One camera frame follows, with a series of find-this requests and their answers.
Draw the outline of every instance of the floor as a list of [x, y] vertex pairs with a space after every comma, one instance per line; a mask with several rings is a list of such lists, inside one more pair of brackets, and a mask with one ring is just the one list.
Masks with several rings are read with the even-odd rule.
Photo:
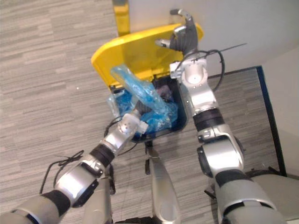
[[[47, 166], [90, 152], [113, 118], [109, 90], [92, 68], [95, 50], [117, 36], [111, 0], [3, 0], [0, 34], [0, 211], [38, 194]], [[217, 78], [209, 80], [215, 85]], [[242, 142], [245, 169], [278, 168], [255, 70], [227, 75], [216, 93], [225, 121]], [[154, 141], [177, 192], [183, 223], [215, 223], [216, 204], [203, 193], [211, 180], [197, 159], [192, 120]], [[114, 160], [114, 220], [151, 215], [144, 146]], [[45, 185], [52, 190], [54, 168]], [[84, 208], [63, 224], [78, 224]]]

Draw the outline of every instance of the yellow post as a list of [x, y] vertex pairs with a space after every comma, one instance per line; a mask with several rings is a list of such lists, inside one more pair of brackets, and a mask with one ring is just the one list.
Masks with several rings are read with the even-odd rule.
[[128, 0], [112, 0], [118, 36], [130, 33]]

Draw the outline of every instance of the yellow trash bin lid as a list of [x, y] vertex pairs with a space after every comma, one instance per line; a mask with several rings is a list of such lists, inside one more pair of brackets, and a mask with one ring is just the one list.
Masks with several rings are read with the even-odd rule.
[[[141, 80], [152, 81], [154, 76], [169, 75], [169, 64], [182, 60], [183, 55], [181, 52], [157, 46], [155, 40], [169, 39], [174, 28], [179, 25], [181, 24], [157, 27], [115, 38], [93, 54], [92, 65], [108, 88], [121, 86], [111, 76], [110, 70], [123, 63]], [[195, 25], [200, 40], [203, 31], [199, 24]]]

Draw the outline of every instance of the blue plastic bag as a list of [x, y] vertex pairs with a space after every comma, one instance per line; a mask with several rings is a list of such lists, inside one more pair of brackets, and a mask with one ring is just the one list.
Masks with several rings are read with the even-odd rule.
[[128, 91], [123, 94], [123, 97], [116, 99], [120, 115], [134, 108], [132, 97], [130, 103], [127, 101], [130, 99], [129, 94], [131, 94], [131, 96], [136, 96], [144, 105], [152, 109], [151, 112], [141, 117], [141, 120], [149, 125], [146, 134], [171, 128], [176, 124], [178, 118], [177, 104], [164, 102], [152, 83], [139, 80], [125, 65], [112, 68], [111, 75]]

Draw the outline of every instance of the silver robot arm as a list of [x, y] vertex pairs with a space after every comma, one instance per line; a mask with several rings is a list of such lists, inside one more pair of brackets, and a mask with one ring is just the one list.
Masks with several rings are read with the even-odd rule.
[[185, 17], [185, 25], [176, 28], [169, 41], [157, 40], [156, 44], [183, 52], [183, 60], [170, 65], [171, 78], [180, 83], [185, 106], [198, 132], [201, 169], [214, 179], [219, 222], [286, 223], [263, 189], [243, 173], [243, 153], [207, 83], [206, 60], [199, 59], [203, 51], [198, 50], [193, 19], [182, 9], [172, 10], [171, 14], [174, 12]]
[[85, 204], [98, 186], [97, 179], [136, 132], [144, 133], [148, 125], [140, 121], [149, 108], [138, 101], [131, 113], [124, 115], [117, 128], [90, 154], [65, 173], [54, 190], [33, 197], [9, 213], [0, 216], [1, 224], [57, 224], [70, 207]]

